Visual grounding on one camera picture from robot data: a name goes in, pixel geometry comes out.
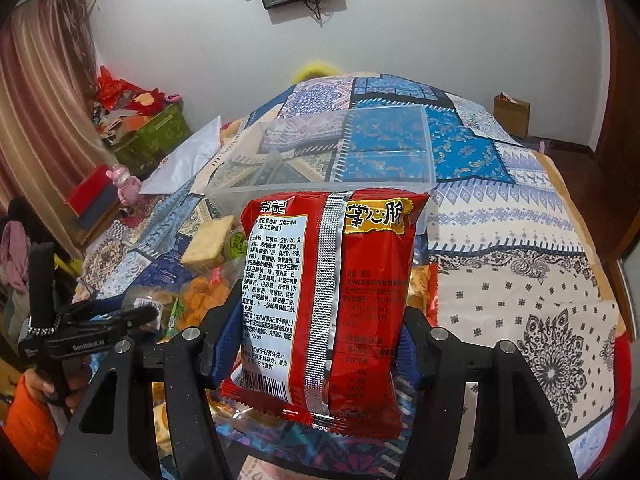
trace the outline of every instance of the wooden door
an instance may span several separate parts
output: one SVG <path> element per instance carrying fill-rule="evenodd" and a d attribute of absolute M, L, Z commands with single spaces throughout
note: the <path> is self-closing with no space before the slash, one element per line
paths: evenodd
<path fill-rule="evenodd" d="M 624 200 L 640 208 L 640 39 L 607 3 L 609 97 L 595 159 Z"/>

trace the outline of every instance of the curtain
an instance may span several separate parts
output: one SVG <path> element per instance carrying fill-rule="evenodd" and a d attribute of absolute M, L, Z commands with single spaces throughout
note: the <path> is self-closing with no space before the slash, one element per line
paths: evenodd
<path fill-rule="evenodd" d="M 23 195 L 74 257 L 82 230 L 65 204 L 104 162 L 92 123 L 95 51 L 86 0 L 31 0 L 0 29 L 0 208 Z"/>

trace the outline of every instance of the nutrition label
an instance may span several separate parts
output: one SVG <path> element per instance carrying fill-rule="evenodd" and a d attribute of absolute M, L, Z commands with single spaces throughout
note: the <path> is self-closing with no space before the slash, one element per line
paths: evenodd
<path fill-rule="evenodd" d="M 306 215 L 258 216 L 242 280 L 244 387 L 287 402 L 305 229 Z"/>

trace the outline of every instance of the red bag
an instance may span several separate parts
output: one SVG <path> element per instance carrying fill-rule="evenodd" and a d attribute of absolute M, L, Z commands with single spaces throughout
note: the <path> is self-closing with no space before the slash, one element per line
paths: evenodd
<path fill-rule="evenodd" d="M 396 438 L 390 368 L 427 194 L 278 193 L 242 213 L 242 374 L 222 393 L 341 434 Z"/>
<path fill-rule="evenodd" d="M 146 97 L 145 101 L 149 101 L 150 104 L 138 102 L 141 97 Z M 144 92 L 134 97 L 125 108 L 146 116 L 157 115 L 164 109 L 164 94 L 157 88 L 154 88 L 151 92 Z"/>
<path fill-rule="evenodd" d="M 97 99 L 107 110 L 113 110 L 118 98 L 125 90 L 133 90 L 134 92 L 144 92 L 138 86 L 131 84 L 124 79 L 115 80 L 107 68 L 102 65 L 100 67 L 100 75 L 98 76 L 98 95 Z"/>

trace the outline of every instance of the hand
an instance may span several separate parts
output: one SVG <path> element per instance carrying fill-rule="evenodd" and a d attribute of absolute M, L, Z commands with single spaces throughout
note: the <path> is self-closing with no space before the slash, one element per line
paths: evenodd
<path fill-rule="evenodd" d="M 89 384 L 89 379 L 91 378 L 91 368 L 89 367 L 90 361 L 90 356 L 83 357 L 79 369 L 76 370 L 73 375 L 66 378 L 66 382 L 68 383 L 69 389 L 72 393 L 65 399 L 65 402 L 72 413 L 75 411 L 78 404 L 80 404 L 84 391 Z M 47 402 L 45 396 L 50 397 L 55 392 L 53 384 L 48 383 L 41 378 L 36 373 L 35 368 L 29 368 L 24 373 L 24 385 L 26 386 L 31 399 L 42 402 L 43 404 Z"/>

